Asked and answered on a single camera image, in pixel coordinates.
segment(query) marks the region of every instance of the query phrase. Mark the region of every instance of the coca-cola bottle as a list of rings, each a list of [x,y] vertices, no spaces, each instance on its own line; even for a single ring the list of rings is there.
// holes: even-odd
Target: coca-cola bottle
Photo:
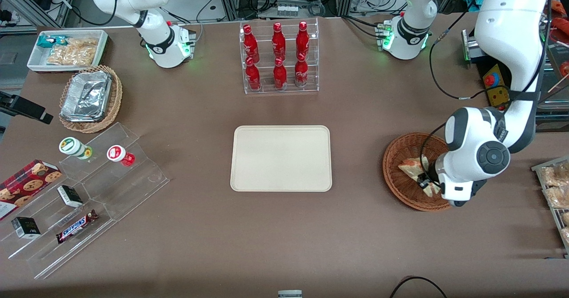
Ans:
[[[247,82],[251,87],[252,91],[259,91],[260,90],[260,75],[259,69],[256,68],[252,57],[247,57],[245,59],[245,64],[247,67],[245,68],[245,74],[247,75]]]
[[[272,74],[275,77],[275,88],[278,91],[286,90],[286,69],[283,66],[284,59],[281,57],[275,58],[275,68],[272,71]]]
[[[304,53],[305,57],[309,56],[309,33],[306,31],[308,25],[306,21],[301,21],[298,24],[298,34],[297,34],[297,56],[299,53]]]
[[[309,79],[309,65],[306,63],[304,53],[298,53],[297,64],[294,65],[294,84],[299,88],[304,88]]]
[[[272,25],[272,51],[275,53],[275,57],[285,59],[286,55],[286,40],[282,32],[282,26],[280,23],[275,22]]]
[[[245,47],[245,53],[248,57],[252,58],[253,63],[259,62],[259,47],[256,44],[256,38],[251,33],[251,26],[246,24],[243,26],[243,33],[245,37],[243,40],[243,45]]]

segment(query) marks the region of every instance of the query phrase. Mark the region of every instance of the red button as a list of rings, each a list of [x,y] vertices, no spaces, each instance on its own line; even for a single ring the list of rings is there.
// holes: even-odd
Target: red button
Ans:
[[[494,77],[494,75],[487,75],[486,78],[484,78],[484,84],[486,85],[486,87],[490,87],[491,85],[494,84],[494,82],[496,82],[496,78]]]

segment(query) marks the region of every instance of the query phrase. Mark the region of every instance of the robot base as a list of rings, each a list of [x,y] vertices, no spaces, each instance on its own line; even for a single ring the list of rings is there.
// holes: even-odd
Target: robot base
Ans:
[[[400,20],[402,19],[401,16],[396,16],[394,17],[392,20],[386,20],[384,21],[384,28],[388,27],[390,29],[390,31],[388,32],[388,35],[386,35],[386,38],[381,40],[383,41],[381,43],[381,48],[384,51],[388,51],[392,56],[396,57],[397,59],[401,59],[401,60],[410,60],[413,59],[414,57],[417,57],[419,55],[419,52],[421,52],[422,49],[425,48],[425,46],[427,45],[427,38],[429,37],[429,35],[425,35],[425,38],[423,39],[423,41],[421,41],[420,38],[416,38],[417,42],[414,43],[414,39],[411,39],[411,43],[414,44],[409,44],[407,42],[407,40],[400,34],[400,31],[398,30],[397,24],[400,22]]]
[[[146,45],[150,57],[163,68],[173,68],[186,59],[192,59],[195,49],[195,34],[190,35],[188,30],[180,26],[170,26],[170,28],[174,32],[174,41],[164,53],[152,52]]]

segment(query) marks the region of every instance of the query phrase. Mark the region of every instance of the aluminum foil container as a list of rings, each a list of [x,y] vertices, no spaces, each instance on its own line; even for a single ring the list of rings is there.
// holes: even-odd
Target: aluminum foil container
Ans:
[[[71,122],[99,122],[105,118],[112,76],[104,71],[78,73],[71,79],[61,117]]]

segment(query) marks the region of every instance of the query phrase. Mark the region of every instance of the snickers bar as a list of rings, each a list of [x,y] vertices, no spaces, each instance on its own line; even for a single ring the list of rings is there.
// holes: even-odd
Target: snickers bar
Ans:
[[[73,223],[73,225],[69,226],[69,228],[65,229],[62,233],[57,234],[56,235],[57,242],[63,243],[64,241],[69,239],[71,236],[78,233],[81,229],[87,227],[87,225],[89,225],[89,223],[91,223],[92,221],[95,221],[98,218],[99,218],[99,216],[95,213],[95,210],[94,209],[91,210],[90,213],[81,217],[81,219],[79,219],[78,221]]]

